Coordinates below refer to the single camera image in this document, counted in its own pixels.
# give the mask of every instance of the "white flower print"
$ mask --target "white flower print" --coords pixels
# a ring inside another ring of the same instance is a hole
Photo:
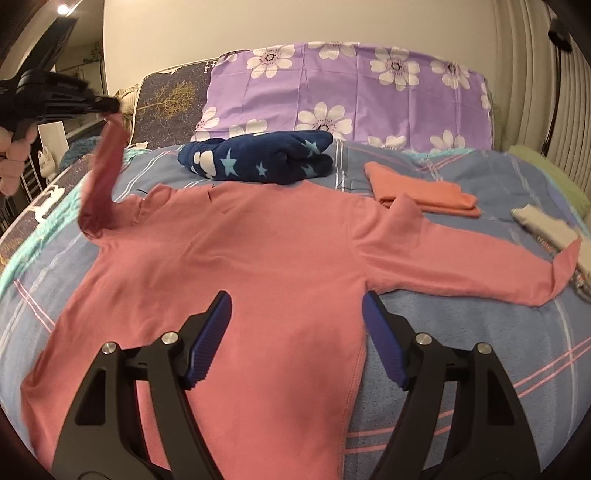
[[[258,134],[260,135],[267,129],[267,121],[266,120],[249,120],[246,122],[245,128],[242,128],[239,125],[232,125],[230,127],[230,131],[228,136],[230,138],[237,137],[238,135],[248,135],[248,134]]]
[[[388,53],[385,48],[378,47],[375,49],[375,56],[377,60],[370,62],[371,71],[380,73],[379,82],[382,85],[394,82],[399,92],[406,88],[407,83],[418,85],[417,73],[421,68],[414,60],[407,61],[408,50],[393,47]]]
[[[330,132],[333,137],[344,140],[344,135],[353,131],[353,121],[350,118],[341,120],[345,116],[345,107],[335,105],[327,112],[327,106],[320,102],[314,107],[314,112],[303,110],[298,113],[297,118],[300,124],[295,126],[295,130],[324,130]]]
[[[441,138],[433,135],[430,140],[435,146],[431,149],[431,153],[440,153],[450,148],[466,148],[466,139],[461,135],[453,138],[453,134],[449,130],[445,130]]]
[[[343,53],[349,58],[355,57],[355,46],[352,43],[340,41],[311,41],[308,43],[310,48],[320,48],[319,57],[323,60],[336,60],[339,58],[339,53]]]
[[[254,57],[248,59],[246,68],[252,70],[251,77],[259,78],[267,73],[267,78],[273,78],[278,69],[288,69],[292,62],[288,60],[296,53],[295,45],[277,45],[276,47],[258,48],[253,50]]]
[[[215,127],[220,119],[216,117],[216,108],[214,106],[209,107],[203,112],[203,116],[197,125],[195,125],[195,133],[191,137],[191,142],[202,142],[209,140],[208,128]]]
[[[199,165],[208,179],[213,179],[216,175],[216,165],[213,162],[213,151],[211,150],[206,150],[203,153],[195,152],[193,164]],[[191,165],[191,171],[197,173],[193,165]]]
[[[388,150],[400,150],[404,145],[406,145],[406,137],[404,135],[401,135],[400,137],[389,135],[386,137],[386,141],[384,142],[382,142],[378,137],[368,137],[368,144],[372,147],[387,148]]]
[[[482,89],[482,95],[480,96],[480,101],[482,102],[482,108],[484,110],[491,109],[491,101],[488,99],[488,90],[486,88],[486,83],[482,82],[480,84],[480,88]]]
[[[431,62],[431,71],[442,75],[441,81],[447,87],[456,90],[462,85],[466,90],[470,89],[470,82],[468,81],[470,72],[468,71],[468,67],[464,65],[458,65],[457,63],[445,60],[433,60]]]
[[[216,65],[221,65],[222,63],[226,62],[226,61],[237,61],[238,59],[238,52],[232,51],[232,52],[228,52],[225,53],[224,55],[222,55],[221,57],[219,57],[217,64]]]

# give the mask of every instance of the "light blue star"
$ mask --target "light blue star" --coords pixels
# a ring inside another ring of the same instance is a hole
[[[230,175],[230,173],[233,173],[236,177],[238,177],[238,173],[236,173],[236,170],[234,170],[234,164],[236,163],[237,159],[230,158],[231,151],[232,151],[232,149],[229,148],[226,158],[222,158],[222,164],[223,164],[224,168],[226,169],[226,177],[228,177]]]
[[[311,157],[312,155],[316,154],[316,155],[320,155],[320,150],[318,150],[318,147],[316,146],[316,142],[314,143],[310,143],[307,140],[305,140],[305,144],[304,145],[308,150],[310,150],[310,152],[308,153],[308,156]]]
[[[262,166],[262,162],[256,166],[256,169],[259,171],[259,175],[261,177],[265,177],[265,178],[267,177],[268,170]]]
[[[310,164],[307,163],[306,166],[302,166],[302,168],[304,169],[304,171],[306,172],[306,177],[311,179],[313,177],[316,177],[316,172],[314,170],[313,167],[310,167]]]

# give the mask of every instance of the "folded navy blanket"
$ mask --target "folded navy blanket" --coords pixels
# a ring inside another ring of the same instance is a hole
[[[178,161],[208,179],[286,185],[329,175],[333,161],[322,152],[332,141],[321,130],[211,138],[186,144]]]

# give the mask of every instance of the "black cable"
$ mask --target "black cable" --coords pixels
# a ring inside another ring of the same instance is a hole
[[[556,99],[554,100],[554,113],[552,114],[552,121],[550,122],[550,127],[548,129],[548,135],[544,144],[542,145],[542,149],[540,153],[543,156],[548,155],[548,150],[550,149],[550,142],[552,141],[552,136],[554,135],[554,127],[556,126],[556,118],[558,117],[558,102],[560,101],[560,83],[562,81],[562,55],[560,49],[558,47],[554,48],[554,58],[556,60]]]

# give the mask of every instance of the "bed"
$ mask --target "bed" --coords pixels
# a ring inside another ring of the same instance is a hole
[[[269,56],[277,61],[262,60]],[[257,79],[270,82],[260,89]],[[331,88],[336,84],[343,87],[336,91]],[[174,100],[169,100],[171,106],[159,107],[167,99]],[[176,188],[210,182],[177,161],[177,144],[191,136],[205,140],[323,128],[335,135],[328,151],[335,167],[329,177],[316,180],[319,184],[371,196],[363,173],[368,161],[416,178],[454,181],[477,195],[482,217],[428,214],[432,220],[506,239],[549,260],[513,222],[510,210],[533,203],[582,231],[584,223],[540,170],[491,150],[492,125],[486,80],[442,59],[343,43],[231,52],[217,62],[167,69],[144,81],[132,143],[147,141],[153,150],[128,151],[114,195],[144,195],[161,182]],[[69,192],[31,234],[37,241],[29,239],[0,277],[0,401],[25,444],[20,383],[98,252],[75,223],[79,180],[88,165],[88,159],[78,162],[57,179],[59,185],[70,179]],[[491,343],[522,398],[542,465],[552,462],[591,404],[591,371],[584,363],[591,349],[591,305],[571,288],[537,309],[410,291],[389,293],[382,300],[415,330],[427,331],[445,345],[471,349],[479,341]],[[368,358],[344,450],[344,478],[369,478],[403,401],[368,338]],[[452,405],[453,391],[448,390],[429,465],[443,453]]]

